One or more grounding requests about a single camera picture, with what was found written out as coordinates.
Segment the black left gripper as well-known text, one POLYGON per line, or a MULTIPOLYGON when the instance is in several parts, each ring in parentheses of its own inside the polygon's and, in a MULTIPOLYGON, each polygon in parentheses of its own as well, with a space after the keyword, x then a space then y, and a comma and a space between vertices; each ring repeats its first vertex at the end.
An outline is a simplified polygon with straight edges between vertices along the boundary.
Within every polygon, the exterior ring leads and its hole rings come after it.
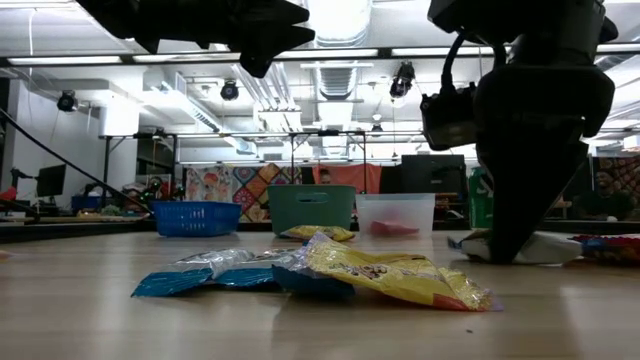
POLYGON ((240 18, 248 25, 292 26, 310 12, 289 0, 144 0, 144 49, 157 53, 161 40, 193 42, 207 50, 224 44, 240 52, 240 65, 264 78, 276 56, 313 41, 305 27, 265 27, 240 41, 240 18))

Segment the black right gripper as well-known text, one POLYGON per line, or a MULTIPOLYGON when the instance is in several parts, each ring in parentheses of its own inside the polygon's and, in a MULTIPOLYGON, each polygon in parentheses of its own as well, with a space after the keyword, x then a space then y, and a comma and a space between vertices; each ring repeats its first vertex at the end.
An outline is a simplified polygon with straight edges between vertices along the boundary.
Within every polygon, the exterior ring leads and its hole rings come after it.
POLYGON ((572 135, 591 138, 608 117, 614 93, 614 82, 594 65, 505 65, 479 81, 473 98, 474 140, 493 184, 491 263, 514 260, 586 161, 588 146, 488 142, 535 133, 557 142, 572 135))

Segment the blue white Hershey's bar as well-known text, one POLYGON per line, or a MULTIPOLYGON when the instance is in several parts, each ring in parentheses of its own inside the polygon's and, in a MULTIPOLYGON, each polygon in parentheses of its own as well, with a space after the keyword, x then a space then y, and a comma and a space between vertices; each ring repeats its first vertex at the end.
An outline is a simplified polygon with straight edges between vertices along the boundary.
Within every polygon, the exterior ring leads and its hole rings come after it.
MULTIPOLYGON (((469 259, 490 262, 491 254, 486 237, 488 230, 477 230, 465 237, 447 237, 450 249, 469 259)), ((580 242, 556 235, 535 232, 519 250, 510 264, 516 265, 561 265, 582 255, 580 242)))
POLYGON ((295 261, 296 249, 271 249, 249 260, 233 265, 212 279, 212 283, 231 288, 251 288, 275 284, 273 268, 289 268, 295 261))
POLYGON ((253 253, 243 249, 223 249, 191 255, 144 277, 133 290, 131 296, 167 297, 177 295, 200 287, 253 257, 253 253))

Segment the red Skittles packet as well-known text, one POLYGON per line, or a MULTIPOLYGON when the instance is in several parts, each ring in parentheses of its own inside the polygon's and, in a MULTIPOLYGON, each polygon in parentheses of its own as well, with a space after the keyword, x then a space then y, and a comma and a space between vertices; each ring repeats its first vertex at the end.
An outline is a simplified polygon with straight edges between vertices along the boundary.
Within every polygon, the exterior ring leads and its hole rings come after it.
POLYGON ((375 236, 404 236, 414 235, 419 232, 419 228, 409 227, 393 222, 372 221, 369 227, 369 233, 375 236))
POLYGON ((640 234, 577 235, 572 237, 582 246, 582 256, 600 263, 640 266, 640 234))

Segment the yellow candy packet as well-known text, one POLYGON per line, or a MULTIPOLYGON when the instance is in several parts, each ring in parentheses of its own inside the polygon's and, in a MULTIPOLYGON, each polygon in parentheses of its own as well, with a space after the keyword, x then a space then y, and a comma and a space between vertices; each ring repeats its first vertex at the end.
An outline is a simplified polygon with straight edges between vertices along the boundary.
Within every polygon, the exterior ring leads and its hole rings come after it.
POLYGON ((342 227, 321 225, 298 225, 281 232, 279 236, 308 241, 318 233, 337 242, 347 241, 355 237, 353 232, 342 227))
POLYGON ((302 249, 305 265, 330 278, 441 310, 487 312, 500 304, 464 273, 418 254, 369 254, 318 233, 302 249))

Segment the green Sprite can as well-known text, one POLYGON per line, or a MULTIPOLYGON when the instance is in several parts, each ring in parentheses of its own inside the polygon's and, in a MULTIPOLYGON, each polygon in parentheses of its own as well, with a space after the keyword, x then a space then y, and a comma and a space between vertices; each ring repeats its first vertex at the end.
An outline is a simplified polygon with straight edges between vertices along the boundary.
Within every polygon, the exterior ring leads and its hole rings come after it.
POLYGON ((490 229, 493 225, 493 190, 491 180, 482 167, 475 167, 468 179, 470 226, 490 229))

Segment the black cabinet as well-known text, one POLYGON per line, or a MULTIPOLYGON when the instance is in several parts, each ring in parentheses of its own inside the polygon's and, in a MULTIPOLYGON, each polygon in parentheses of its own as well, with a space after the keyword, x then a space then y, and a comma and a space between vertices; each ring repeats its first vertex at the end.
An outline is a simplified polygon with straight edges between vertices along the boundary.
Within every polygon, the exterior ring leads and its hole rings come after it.
POLYGON ((462 155, 403 155, 401 170, 405 193, 435 195, 437 222, 468 220, 466 164, 462 155))

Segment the black metal rack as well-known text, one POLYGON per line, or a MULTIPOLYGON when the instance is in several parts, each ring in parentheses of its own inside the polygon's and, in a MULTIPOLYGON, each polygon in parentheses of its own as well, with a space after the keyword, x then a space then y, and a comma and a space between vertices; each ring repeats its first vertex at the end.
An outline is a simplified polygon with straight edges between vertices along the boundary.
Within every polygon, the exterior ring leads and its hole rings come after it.
POLYGON ((175 177, 175 167, 177 165, 248 165, 248 164, 264 164, 268 163, 264 157, 260 156, 258 153, 255 153, 256 158, 245 159, 245 160, 207 160, 207 161, 182 161, 180 158, 180 150, 181 140, 194 140, 194 139, 222 139, 222 140, 242 140, 245 138, 275 138, 281 137, 285 138, 285 143, 289 143, 290 145, 290 159, 288 161, 285 160, 277 160, 277 163, 284 163, 289 166, 290 170, 290 183, 295 183, 295 151, 300 147, 300 144, 296 143, 297 137, 303 137, 303 141, 308 140, 310 137, 353 137, 360 136, 364 141, 364 145, 362 147, 363 151, 366 151, 366 143, 367 143, 367 133, 362 130, 358 131, 339 131, 339 130, 318 130, 318 131, 306 131, 306 132, 281 132, 281 133, 266 133, 266 132, 240 132, 240 133, 166 133, 166 132, 155 132, 155 133, 143 133, 138 132, 132 135, 104 135, 100 136, 101 140, 105 140, 106 144, 106 164, 105 169, 109 169, 109 165, 107 164, 110 159, 110 153, 115 150, 120 143, 124 140, 140 140, 147 139, 153 141, 160 141, 170 139, 172 141, 171 149, 173 152, 172 165, 170 166, 171 170, 171 178, 175 177))

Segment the clear plastic container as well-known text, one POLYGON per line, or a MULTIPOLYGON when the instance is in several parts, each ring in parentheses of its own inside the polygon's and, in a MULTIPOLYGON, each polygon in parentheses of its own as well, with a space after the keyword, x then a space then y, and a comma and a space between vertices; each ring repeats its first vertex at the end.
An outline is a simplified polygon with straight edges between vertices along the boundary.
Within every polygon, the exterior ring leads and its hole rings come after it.
POLYGON ((408 237, 428 238, 433 231, 435 195, 431 193, 361 194, 356 196, 359 232, 369 233, 372 221, 393 222, 416 227, 420 232, 408 237))

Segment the black hanging spotlight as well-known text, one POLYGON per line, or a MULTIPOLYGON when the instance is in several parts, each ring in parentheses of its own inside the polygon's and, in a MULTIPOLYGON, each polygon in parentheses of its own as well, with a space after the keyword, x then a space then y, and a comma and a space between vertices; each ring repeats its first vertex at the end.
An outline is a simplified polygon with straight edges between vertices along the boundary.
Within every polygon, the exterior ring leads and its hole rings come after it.
POLYGON ((403 61, 392 79, 389 94, 392 99, 403 98, 412 88, 415 69, 411 61, 403 61))

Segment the colourful patchwork quilt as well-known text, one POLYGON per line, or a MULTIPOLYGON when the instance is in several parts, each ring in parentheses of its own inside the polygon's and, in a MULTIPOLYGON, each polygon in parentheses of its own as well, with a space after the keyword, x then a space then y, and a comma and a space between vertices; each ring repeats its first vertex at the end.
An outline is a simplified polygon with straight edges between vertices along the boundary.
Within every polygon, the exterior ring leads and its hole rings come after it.
POLYGON ((291 183, 302 183, 300 167, 279 167, 273 163, 262 167, 187 167, 186 199, 239 204, 241 222, 265 223, 271 221, 267 188, 291 183))

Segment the red hanging cloth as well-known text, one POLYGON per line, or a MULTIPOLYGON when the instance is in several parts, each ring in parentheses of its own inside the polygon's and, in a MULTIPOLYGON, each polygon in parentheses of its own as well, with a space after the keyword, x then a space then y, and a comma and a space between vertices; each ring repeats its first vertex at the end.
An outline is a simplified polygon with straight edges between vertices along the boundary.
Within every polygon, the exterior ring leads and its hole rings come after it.
POLYGON ((354 187, 357 193, 378 194, 380 191, 382 167, 379 165, 314 166, 313 177, 316 184, 321 184, 319 171, 322 168, 328 169, 332 178, 332 183, 325 185, 348 185, 354 187))

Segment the teal plastic basket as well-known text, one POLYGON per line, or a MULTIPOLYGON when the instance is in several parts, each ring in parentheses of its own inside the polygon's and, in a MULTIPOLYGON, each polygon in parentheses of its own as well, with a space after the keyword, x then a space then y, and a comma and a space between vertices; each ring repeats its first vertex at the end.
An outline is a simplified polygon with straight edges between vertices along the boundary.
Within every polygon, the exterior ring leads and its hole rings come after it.
POLYGON ((280 235, 301 225, 351 226, 356 189, 348 185, 270 185, 267 187, 272 230, 280 235))

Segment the black computer monitor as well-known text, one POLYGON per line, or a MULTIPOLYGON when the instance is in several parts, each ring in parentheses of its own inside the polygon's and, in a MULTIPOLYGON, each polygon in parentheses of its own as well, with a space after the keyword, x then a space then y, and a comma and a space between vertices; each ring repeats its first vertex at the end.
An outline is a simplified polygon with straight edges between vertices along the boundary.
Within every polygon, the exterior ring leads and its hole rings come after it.
POLYGON ((56 165, 41 168, 36 177, 36 193, 39 197, 59 196, 63 194, 67 166, 56 165))

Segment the silver ventilation duct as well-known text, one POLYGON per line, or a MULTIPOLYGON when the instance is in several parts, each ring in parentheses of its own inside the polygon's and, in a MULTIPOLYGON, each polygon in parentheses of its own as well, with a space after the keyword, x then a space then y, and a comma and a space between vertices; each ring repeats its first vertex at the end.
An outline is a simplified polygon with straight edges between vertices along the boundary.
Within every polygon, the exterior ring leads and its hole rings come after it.
MULTIPOLYGON (((319 49, 362 46, 369 32, 373 0, 303 0, 310 12, 308 25, 319 49)), ((346 100, 355 88, 359 65, 355 60, 320 62, 315 68, 319 93, 326 100, 346 100)))

